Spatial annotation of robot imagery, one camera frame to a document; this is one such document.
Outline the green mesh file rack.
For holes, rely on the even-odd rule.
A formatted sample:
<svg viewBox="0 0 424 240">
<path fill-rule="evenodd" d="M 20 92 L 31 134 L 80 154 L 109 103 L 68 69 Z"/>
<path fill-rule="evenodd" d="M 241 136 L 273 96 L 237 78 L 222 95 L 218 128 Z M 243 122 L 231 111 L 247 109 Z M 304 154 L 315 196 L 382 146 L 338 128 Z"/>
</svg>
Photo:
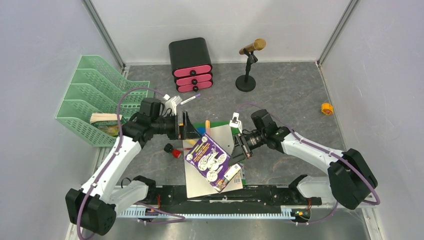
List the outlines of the green mesh file rack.
<svg viewBox="0 0 424 240">
<path fill-rule="evenodd" d="M 120 114 L 127 119 L 143 98 L 154 97 L 150 82 L 127 80 L 101 56 L 83 55 L 55 118 L 92 146 L 111 147 L 115 137 L 91 125 L 91 115 L 115 113 L 122 95 L 133 88 L 138 90 L 127 95 L 120 106 Z"/>
</svg>

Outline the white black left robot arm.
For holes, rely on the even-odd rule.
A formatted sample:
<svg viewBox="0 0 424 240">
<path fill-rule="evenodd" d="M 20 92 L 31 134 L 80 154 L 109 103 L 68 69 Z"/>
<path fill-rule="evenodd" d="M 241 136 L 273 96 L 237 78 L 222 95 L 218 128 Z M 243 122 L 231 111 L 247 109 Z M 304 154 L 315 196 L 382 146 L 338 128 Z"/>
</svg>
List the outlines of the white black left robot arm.
<svg viewBox="0 0 424 240">
<path fill-rule="evenodd" d="M 167 135 L 170 140 L 200 138 L 199 131 L 190 122 L 188 113 L 182 113 L 182 125 L 175 111 L 162 115 L 163 104 L 156 98 L 144 98 L 128 122 L 121 126 L 119 136 L 101 166 L 80 189 L 71 188 L 65 195 L 69 220 L 79 229 L 94 234 L 107 234 L 117 215 L 132 204 L 153 203 L 157 198 L 155 181 L 137 176 L 124 188 L 114 191 L 115 184 L 129 163 L 154 135 Z"/>
</svg>

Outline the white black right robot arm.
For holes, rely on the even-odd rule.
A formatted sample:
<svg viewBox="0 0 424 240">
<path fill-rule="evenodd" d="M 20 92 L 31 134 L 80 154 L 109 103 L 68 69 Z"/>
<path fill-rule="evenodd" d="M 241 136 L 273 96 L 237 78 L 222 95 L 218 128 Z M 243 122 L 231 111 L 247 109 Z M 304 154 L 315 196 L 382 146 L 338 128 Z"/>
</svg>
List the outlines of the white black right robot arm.
<svg viewBox="0 0 424 240">
<path fill-rule="evenodd" d="M 287 126 L 278 126 L 266 109 L 257 110 L 250 117 L 255 129 L 233 137 L 229 166 L 251 158 L 253 150 L 266 145 L 326 173 L 331 194 L 343 207 L 354 210 L 361 203 L 381 203 L 375 191 L 378 181 L 358 150 L 342 151 L 304 138 Z"/>
</svg>

